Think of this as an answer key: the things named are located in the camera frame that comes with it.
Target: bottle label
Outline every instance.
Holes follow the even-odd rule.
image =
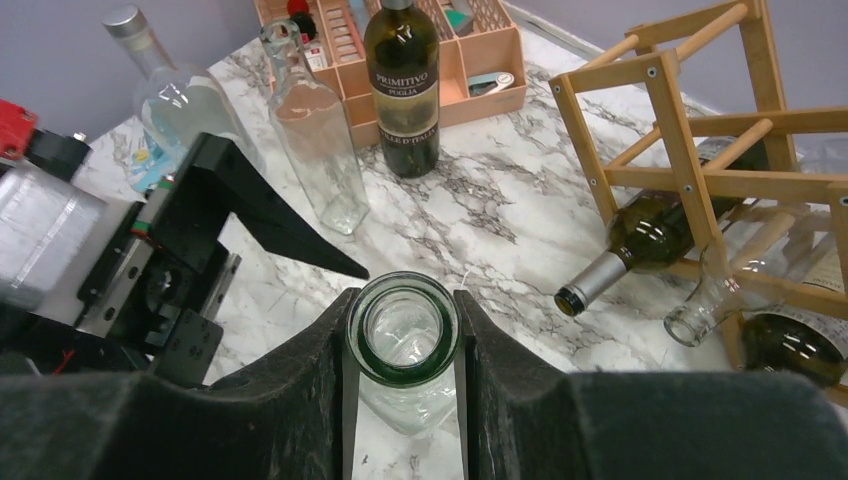
[[[384,141],[409,146],[436,134],[439,126],[439,68],[411,76],[370,71],[377,124]]]
[[[768,307],[757,310],[757,313],[773,313],[802,323],[830,340],[830,343],[839,350],[842,358],[848,358],[848,321],[846,320],[819,315],[789,305]]]
[[[831,250],[804,277],[803,283],[814,287],[825,288],[838,293],[845,293],[842,282],[842,270],[839,268],[839,256],[836,249]],[[791,318],[815,330],[830,340],[843,358],[848,358],[848,320],[819,315],[815,312],[800,310],[788,305],[780,305],[764,310]]]
[[[736,137],[710,137],[698,144],[698,158],[701,165],[712,162],[727,147],[736,141]]]
[[[804,282],[814,287],[826,288],[837,293],[845,293],[842,281],[842,267],[839,263],[839,252],[834,248],[817,263],[810,273],[804,277]]]

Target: lavender wall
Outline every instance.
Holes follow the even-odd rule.
[[[100,19],[129,0],[0,0],[0,98],[41,127],[98,136],[132,114],[141,78]],[[252,0],[135,0],[178,61],[209,66],[259,33]]]
[[[548,22],[601,48],[624,32],[720,0],[510,0]],[[848,105],[848,1],[771,0],[784,88],[790,107]],[[686,61],[683,89],[723,112],[754,109],[738,29],[725,33]]]

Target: marble countertop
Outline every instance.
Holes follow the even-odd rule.
[[[584,63],[522,32],[528,73],[521,111],[445,128],[435,172],[399,181],[378,148],[362,152],[371,212],[351,237],[316,220],[271,126],[265,99],[267,64],[258,41],[211,72],[268,163],[280,195],[330,242],[376,277],[415,270],[449,289],[469,290],[492,320],[564,371],[717,370],[729,363],[717,336],[698,349],[676,344],[661,319],[691,289],[670,277],[630,275],[577,319],[556,309],[552,295],[603,249],[597,214],[547,79]],[[647,94],[635,87],[581,97],[601,155],[609,160],[651,128]],[[77,184],[101,196],[138,198],[130,187],[132,153],[142,128],[130,119],[93,142]],[[661,151],[645,155],[662,161]],[[619,200],[628,192],[617,192]],[[223,243],[243,257],[217,321],[224,338],[207,382],[229,374],[285,342],[318,317],[346,287],[363,282],[277,258],[237,221]],[[461,479],[455,416],[427,438],[410,440],[364,405],[357,427],[355,478]]]

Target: wooden wine rack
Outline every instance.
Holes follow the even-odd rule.
[[[739,27],[757,112],[687,118],[677,76],[682,64],[719,35]],[[675,48],[657,45],[686,39]],[[634,51],[635,57],[619,60]],[[656,115],[653,130],[606,165],[601,163],[577,94],[644,83]],[[696,245],[723,242],[710,196],[765,198],[785,202],[829,204],[844,283],[848,285],[848,175],[794,173],[792,134],[848,131],[848,107],[789,110],[775,53],[766,0],[734,0],[665,21],[631,28],[624,40],[581,68],[550,80],[560,114],[571,136],[601,218],[609,222],[618,206],[611,187],[638,187],[679,192]],[[737,140],[707,166],[701,167],[693,137],[733,135]],[[670,168],[628,165],[662,139]],[[763,140],[771,171],[725,170],[749,147]],[[697,280],[699,266],[681,260],[669,271]],[[848,294],[802,284],[789,284],[764,274],[740,278],[743,288],[777,284],[790,294],[787,303],[848,321]],[[741,366],[738,348],[741,316],[725,321],[721,330],[731,361]],[[837,386],[830,398],[848,406],[848,388]]]

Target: wine bottle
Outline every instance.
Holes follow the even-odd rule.
[[[701,165],[716,158],[736,139],[710,137],[698,145]],[[730,164],[731,170],[767,170],[762,141]],[[742,199],[713,197],[717,217]],[[674,192],[643,190],[616,212],[607,228],[607,250],[554,295],[557,307],[569,316],[582,313],[601,293],[627,272],[663,270],[694,247],[683,203]]]
[[[382,5],[365,29],[380,143],[394,174],[420,177],[439,159],[439,35],[414,0]]]
[[[804,279],[807,285],[845,293],[836,250]],[[848,318],[838,319],[788,305],[764,309],[742,325],[746,370],[791,371],[822,388],[848,370]]]

